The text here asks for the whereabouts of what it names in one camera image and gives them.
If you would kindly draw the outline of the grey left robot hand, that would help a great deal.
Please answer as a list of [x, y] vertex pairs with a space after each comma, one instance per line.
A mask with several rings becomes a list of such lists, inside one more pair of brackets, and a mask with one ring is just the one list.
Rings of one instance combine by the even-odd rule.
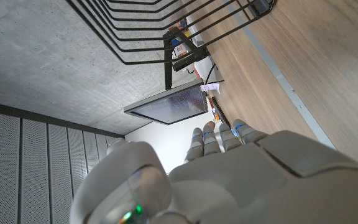
[[74, 196], [70, 223], [358, 223], [358, 162], [242, 120], [193, 131], [166, 172], [146, 142], [114, 140]]

